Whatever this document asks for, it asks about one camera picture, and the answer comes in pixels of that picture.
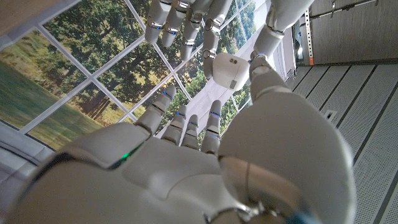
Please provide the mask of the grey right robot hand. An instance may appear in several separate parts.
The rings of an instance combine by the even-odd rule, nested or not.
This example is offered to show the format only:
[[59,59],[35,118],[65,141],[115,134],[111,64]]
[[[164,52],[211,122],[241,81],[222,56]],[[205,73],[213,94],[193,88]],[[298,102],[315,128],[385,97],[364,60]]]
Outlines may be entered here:
[[7,223],[352,223],[351,150],[263,56],[252,105],[219,133],[214,101],[203,142],[179,113],[154,132],[168,87],[135,123],[117,123],[51,155],[24,184]]

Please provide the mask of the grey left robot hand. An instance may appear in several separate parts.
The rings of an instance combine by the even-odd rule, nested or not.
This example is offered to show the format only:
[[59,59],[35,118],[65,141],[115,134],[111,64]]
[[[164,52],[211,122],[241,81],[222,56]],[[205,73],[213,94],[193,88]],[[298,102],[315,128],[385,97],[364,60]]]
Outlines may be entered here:
[[[147,16],[145,40],[151,44],[162,36],[162,44],[173,44],[179,29],[183,27],[181,58],[186,60],[192,52],[195,39],[203,28],[203,67],[207,79],[214,75],[213,63],[220,30],[230,9],[232,0],[153,0]],[[251,60],[258,55],[269,57],[291,27],[312,5],[313,0],[273,0],[267,12],[265,24],[254,44]]]

